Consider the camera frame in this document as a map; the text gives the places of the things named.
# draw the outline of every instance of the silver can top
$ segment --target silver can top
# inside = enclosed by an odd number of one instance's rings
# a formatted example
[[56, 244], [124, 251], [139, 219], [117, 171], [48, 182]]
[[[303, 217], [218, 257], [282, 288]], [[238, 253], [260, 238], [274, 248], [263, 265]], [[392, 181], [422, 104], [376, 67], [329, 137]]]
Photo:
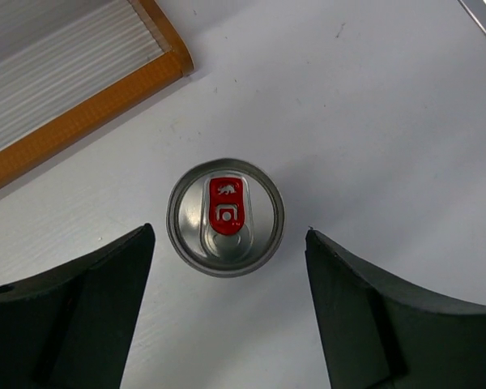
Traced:
[[167, 228], [190, 266], [211, 276], [242, 276], [279, 247], [284, 204], [261, 169], [243, 160], [213, 160], [192, 168], [175, 185]]

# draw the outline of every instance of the tabletop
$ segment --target tabletop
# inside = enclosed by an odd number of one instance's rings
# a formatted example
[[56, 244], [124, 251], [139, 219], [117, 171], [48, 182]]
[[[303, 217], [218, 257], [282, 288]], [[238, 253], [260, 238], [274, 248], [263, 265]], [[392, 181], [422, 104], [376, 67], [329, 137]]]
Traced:
[[[197, 70], [0, 190], [0, 284], [152, 223], [124, 389], [329, 387], [309, 226], [486, 304], [486, 38], [459, 2], [159, 4]], [[287, 224], [267, 265], [221, 280], [179, 259], [165, 213], [187, 169], [227, 156], [269, 173]]]

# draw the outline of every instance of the can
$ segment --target can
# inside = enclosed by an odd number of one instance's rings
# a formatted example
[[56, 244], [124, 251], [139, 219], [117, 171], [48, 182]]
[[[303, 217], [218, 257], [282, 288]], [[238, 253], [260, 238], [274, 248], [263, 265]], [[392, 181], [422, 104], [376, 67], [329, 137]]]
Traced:
[[192, 168], [169, 198], [167, 229], [177, 253], [210, 276], [260, 268], [279, 248], [284, 203], [260, 168], [224, 158]]

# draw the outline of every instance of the red pull tab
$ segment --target red pull tab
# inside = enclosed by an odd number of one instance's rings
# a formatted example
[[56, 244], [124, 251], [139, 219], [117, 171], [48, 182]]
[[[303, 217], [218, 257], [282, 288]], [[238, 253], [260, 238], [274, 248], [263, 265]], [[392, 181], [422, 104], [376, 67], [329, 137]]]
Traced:
[[209, 182], [209, 222], [223, 235], [234, 235], [245, 224], [244, 184], [237, 177], [216, 177]]

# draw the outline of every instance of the wooden frame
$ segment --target wooden frame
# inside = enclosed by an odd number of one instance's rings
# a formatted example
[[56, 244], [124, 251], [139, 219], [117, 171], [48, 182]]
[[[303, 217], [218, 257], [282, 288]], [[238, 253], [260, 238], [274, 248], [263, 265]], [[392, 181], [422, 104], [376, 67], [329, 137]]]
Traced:
[[184, 42], [154, 0], [129, 1], [164, 54], [1, 150], [0, 188], [193, 70]]

